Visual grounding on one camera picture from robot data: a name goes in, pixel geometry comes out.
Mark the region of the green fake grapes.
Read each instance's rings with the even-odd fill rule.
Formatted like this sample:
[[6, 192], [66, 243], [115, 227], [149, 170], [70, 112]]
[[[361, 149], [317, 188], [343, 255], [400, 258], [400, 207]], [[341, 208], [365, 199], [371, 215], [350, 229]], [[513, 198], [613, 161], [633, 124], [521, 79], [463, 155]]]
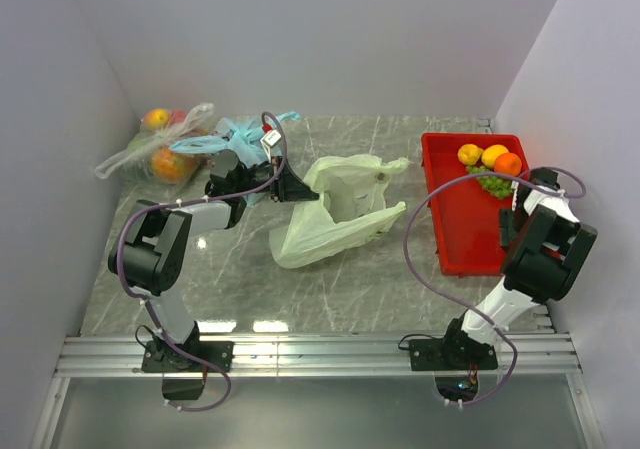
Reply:
[[481, 177], [476, 178], [477, 183], [485, 192], [498, 200], [510, 198], [514, 193], [510, 180], [495, 176], [489, 168], [483, 165], [467, 166], [466, 172], [468, 174], [481, 174]]

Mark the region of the orange fake orange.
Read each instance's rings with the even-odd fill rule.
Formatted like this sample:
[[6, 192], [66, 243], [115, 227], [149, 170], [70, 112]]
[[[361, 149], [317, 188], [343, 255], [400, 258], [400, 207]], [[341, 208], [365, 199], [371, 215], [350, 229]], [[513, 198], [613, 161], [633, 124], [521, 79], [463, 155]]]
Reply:
[[522, 172], [522, 167], [522, 160], [517, 154], [506, 152], [495, 159], [493, 170], [500, 174], [518, 176]]

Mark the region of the light green plastic bag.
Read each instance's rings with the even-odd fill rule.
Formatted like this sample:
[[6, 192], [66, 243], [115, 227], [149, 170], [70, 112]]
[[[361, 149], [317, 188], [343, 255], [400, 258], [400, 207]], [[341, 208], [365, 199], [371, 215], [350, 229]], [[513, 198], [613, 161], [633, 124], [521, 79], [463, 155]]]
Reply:
[[404, 157], [384, 162], [368, 154], [318, 159], [303, 178], [318, 198], [296, 204], [289, 224], [270, 231], [276, 264], [301, 268], [388, 232], [406, 203], [388, 206], [385, 191], [409, 165]]

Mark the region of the yellow orange fake fruit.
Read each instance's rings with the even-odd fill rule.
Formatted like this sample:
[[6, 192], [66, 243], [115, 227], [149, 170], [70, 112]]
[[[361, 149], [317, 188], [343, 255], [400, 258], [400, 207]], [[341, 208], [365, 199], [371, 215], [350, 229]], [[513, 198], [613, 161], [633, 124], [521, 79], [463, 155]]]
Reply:
[[487, 147], [481, 156], [482, 165], [492, 170], [495, 166], [496, 160], [503, 154], [509, 153], [509, 149], [501, 144], [494, 144]]

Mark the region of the yellow fake lemon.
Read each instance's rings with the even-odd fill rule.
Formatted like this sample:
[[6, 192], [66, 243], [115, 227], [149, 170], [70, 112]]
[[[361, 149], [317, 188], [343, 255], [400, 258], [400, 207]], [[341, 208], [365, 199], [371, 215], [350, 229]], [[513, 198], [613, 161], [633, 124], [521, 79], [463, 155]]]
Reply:
[[475, 166], [482, 158], [484, 150], [475, 144], [464, 144], [457, 151], [457, 158], [465, 166]]

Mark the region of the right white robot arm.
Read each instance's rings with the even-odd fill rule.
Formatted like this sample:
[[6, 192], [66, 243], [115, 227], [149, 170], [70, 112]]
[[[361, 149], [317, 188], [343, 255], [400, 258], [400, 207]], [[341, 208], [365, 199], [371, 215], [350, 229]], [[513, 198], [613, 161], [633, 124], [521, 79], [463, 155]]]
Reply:
[[440, 344], [445, 364], [462, 368], [490, 355], [495, 342], [523, 313], [572, 288], [598, 236], [574, 215], [558, 182], [560, 170], [532, 169], [501, 214], [508, 235], [502, 277], [475, 309], [452, 320]]

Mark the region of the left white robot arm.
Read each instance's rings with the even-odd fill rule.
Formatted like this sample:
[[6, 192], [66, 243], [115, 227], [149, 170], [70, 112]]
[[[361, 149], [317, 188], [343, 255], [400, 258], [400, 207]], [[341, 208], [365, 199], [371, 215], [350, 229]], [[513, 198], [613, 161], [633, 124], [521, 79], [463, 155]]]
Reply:
[[188, 240], [235, 227], [254, 194], [267, 194], [275, 202], [319, 198], [282, 156], [248, 167], [235, 152], [225, 149], [210, 158], [209, 166], [204, 196], [195, 204], [137, 201], [108, 259], [109, 270], [124, 274], [127, 289], [142, 300], [159, 325], [145, 355], [168, 365], [171, 372], [191, 371], [205, 358], [198, 324], [174, 287]]

